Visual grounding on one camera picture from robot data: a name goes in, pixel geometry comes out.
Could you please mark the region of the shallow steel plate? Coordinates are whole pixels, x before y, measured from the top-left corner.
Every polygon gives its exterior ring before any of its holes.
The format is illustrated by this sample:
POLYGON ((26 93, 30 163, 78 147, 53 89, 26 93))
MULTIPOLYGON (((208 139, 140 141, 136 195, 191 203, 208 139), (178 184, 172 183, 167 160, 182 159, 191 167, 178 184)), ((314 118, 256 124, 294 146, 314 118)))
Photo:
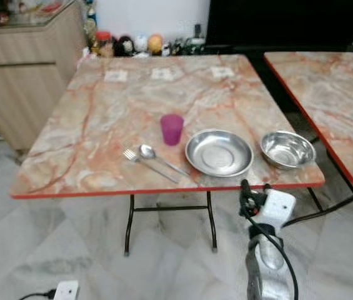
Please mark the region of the shallow steel plate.
POLYGON ((244 174, 252 166, 253 150, 239 135, 225 129, 196 132, 185 145, 185 157, 194 169, 217 178, 244 174))

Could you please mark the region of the green white mug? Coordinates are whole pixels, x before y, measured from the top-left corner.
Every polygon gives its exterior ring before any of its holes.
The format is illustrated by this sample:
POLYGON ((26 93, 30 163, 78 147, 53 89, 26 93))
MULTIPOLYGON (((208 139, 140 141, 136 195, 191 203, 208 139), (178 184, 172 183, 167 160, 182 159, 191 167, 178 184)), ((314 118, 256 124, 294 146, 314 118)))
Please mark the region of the green white mug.
POLYGON ((203 37, 192 37, 189 38, 185 45, 185 55, 202 55, 204 54, 206 45, 206 40, 203 37))

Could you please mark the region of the orange round figurine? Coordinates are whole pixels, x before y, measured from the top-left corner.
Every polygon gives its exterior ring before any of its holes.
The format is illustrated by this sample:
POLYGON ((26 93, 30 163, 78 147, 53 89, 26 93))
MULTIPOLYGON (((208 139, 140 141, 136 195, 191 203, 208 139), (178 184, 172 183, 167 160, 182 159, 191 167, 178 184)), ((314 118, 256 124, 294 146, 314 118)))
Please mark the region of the orange round figurine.
POLYGON ((147 40, 147 51, 152 56, 161 56, 163 45, 164 38, 161 34, 151 34, 147 40))

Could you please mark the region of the steel spoon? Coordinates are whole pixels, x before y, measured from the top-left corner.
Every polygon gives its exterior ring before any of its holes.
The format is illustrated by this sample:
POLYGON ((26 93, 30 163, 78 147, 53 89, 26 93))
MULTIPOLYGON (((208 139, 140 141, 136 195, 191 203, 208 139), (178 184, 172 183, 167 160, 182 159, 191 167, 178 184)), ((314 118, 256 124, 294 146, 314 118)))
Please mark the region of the steel spoon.
POLYGON ((190 176, 187 171, 184 171, 183 169, 180 169, 178 166, 174 165, 173 163, 168 162, 164 158, 159 157, 156 154, 156 151, 154 150, 153 147, 148 146, 147 144, 142 144, 139 146, 139 154, 143 158, 152 158, 156 160, 157 162, 164 163, 166 166, 169 168, 173 169, 174 171, 179 172, 179 174, 182 174, 184 176, 190 176))

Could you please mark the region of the steel bowl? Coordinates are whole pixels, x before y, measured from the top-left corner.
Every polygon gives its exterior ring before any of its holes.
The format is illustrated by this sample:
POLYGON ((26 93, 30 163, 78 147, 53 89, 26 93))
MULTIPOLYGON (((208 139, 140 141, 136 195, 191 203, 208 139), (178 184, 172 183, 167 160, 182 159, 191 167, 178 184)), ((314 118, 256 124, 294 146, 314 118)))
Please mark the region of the steel bowl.
POLYGON ((305 168, 314 163, 317 152, 304 137, 289 131, 268 132, 259 141, 262 157, 284 171, 305 168))

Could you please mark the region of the marble pattern folding table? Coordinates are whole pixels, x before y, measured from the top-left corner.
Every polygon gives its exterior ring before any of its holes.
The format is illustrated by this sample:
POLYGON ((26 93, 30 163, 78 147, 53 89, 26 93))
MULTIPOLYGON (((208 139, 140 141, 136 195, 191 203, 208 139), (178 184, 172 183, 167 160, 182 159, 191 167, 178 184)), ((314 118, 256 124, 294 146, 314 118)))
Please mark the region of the marble pattern folding table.
POLYGON ((260 138, 292 131, 276 100, 250 60, 241 54, 93 58, 83 62, 22 162, 10 195, 16 199, 76 198, 140 194, 204 193, 202 209, 212 214, 214 191, 236 191, 243 179, 282 191, 319 188, 325 177, 316 163, 286 171, 271 166, 259 150, 260 138), (211 67, 231 68, 234 77, 214 78, 211 67), (151 69, 170 68, 173 81, 151 79, 151 69), (105 82, 106 71, 123 69, 127 82, 105 82), (178 146, 164 143, 160 118, 178 114, 184 129, 178 146), (205 129, 230 131, 248 142, 252 166, 236 177, 211 177, 185 157, 192 135, 205 129), (164 163, 143 158, 147 144, 164 163), (122 152, 131 149, 146 163, 179 181, 174 184, 122 152))

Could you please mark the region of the steel fork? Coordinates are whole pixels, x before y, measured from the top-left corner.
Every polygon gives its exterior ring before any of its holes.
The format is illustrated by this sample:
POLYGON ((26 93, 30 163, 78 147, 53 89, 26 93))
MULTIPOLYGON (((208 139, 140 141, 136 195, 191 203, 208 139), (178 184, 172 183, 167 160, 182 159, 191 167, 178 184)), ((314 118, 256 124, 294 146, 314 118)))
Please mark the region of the steel fork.
POLYGON ((179 181, 176 180, 175 178, 168 176, 167 174, 165 174, 164 172, 159 171, 158 169, 154 168, 153 166, 151 166, 150 164, 148 164, 147 162, 145 162, 145 160, 142 160, 142 157, 140 157, 137 152, 134 152, 132 149, 125 149, 124 152, 122 152, 122 155, 124 155, 124 157, 131 161, 131 162, 135 162, 135 163, 139 163, 142 164, 143 166, 145 166, 145 168, 149 168, 151 171, 154 171, 156 174, 161 175, 162 177, 167 178, 168 180, 170 180, 171 182, 173 182, 174 184, 178 184, 179 181))

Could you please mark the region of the red lid jar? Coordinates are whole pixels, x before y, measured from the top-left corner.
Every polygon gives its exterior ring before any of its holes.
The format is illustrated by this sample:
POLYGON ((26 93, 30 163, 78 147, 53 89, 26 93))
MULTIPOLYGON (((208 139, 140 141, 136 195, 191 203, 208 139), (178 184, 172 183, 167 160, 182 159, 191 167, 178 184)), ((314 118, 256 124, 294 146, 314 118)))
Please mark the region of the red lid jar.
POLYGON ((97 31, 94 35, 94 52, 99 57, 114 57, 114 40, 109 31, 97 31))

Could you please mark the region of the black plush figure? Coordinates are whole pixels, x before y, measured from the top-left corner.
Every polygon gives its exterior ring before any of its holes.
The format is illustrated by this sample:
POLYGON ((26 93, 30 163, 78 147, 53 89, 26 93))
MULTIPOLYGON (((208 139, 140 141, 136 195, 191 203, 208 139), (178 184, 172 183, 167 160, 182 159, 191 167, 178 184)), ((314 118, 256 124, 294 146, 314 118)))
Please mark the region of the black plush figure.
POLYGON ((121 36, 114 43, 114 55, 118 57, 131 57, 134 56, 136 48, 134 48, 134 42, 128 35, 121 36))

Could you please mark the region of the white round figurine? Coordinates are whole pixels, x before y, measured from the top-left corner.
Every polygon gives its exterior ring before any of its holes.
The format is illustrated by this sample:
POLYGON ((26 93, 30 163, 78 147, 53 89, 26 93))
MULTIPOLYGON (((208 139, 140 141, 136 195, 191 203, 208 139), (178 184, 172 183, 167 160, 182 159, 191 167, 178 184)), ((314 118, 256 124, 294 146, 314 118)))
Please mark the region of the white round figurine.
POLYGON ((148 36, 145 34, 137 35, 134 40, 134 52, 146 53, 148 51, 148 36))

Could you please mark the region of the marble folding table red edge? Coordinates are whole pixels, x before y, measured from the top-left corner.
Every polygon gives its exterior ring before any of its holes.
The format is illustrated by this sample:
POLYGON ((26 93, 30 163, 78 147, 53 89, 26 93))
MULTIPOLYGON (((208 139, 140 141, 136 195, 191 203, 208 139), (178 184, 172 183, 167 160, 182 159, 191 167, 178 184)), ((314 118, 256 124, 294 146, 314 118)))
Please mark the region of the marble folding table red edge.
POLYGON ((342 175, 352 195, 293 225, 353 202, 353 52, 265 52, 264 59, 291 95, 342 175))

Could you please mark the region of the black television screen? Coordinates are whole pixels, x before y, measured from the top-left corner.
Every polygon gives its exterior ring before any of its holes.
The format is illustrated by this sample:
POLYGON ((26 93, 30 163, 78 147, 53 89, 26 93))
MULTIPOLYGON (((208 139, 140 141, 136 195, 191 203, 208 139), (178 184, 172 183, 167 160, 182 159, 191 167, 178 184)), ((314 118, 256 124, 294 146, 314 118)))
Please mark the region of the black television screen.
POLYGON ((343 46, 353 42, 353 0, 211 0, 207 43, 343 46))

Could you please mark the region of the gold blue trophy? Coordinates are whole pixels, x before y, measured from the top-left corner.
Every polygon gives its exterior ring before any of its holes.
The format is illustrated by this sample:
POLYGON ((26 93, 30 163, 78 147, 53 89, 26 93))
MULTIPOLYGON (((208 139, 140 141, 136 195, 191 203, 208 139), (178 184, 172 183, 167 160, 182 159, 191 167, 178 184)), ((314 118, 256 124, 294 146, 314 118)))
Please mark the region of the gold blue trophy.
POLYGON ((84 30, 88 41, 96 39, 97 17, 96 17, 96 0, 82 0, 84 3, 84 30))

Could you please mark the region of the white paper label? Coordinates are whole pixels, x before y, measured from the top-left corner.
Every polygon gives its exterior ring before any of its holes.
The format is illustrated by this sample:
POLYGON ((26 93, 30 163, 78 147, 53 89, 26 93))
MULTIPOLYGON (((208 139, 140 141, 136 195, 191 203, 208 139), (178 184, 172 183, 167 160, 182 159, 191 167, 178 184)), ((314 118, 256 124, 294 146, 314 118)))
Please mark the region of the white paper label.
POLYGON ((125 83, 128 80, 128 72, 125 69, 111 69, 104 74, 105 82, 125 83))
POLYGON ((176 74, 170 68, 154 68, 151 69, 151 79, 161 81, 173 81, 176 78, 176 74))
POLYGON ((214 78, 232 78, 234 77, 233 69, 229 67, 213 66, 211 72, 214 78))

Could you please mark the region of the light wooden cabinet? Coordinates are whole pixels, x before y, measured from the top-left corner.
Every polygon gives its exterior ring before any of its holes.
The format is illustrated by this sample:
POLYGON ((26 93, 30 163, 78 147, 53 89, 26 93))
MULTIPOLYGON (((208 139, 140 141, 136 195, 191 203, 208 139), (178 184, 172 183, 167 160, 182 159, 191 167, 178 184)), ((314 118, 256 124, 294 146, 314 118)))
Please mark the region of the light wooden cabinet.
POLYGON ((84 4, 61 0, 50 16, 0 26, 0 135, 28 152, 87 46, 84 4))

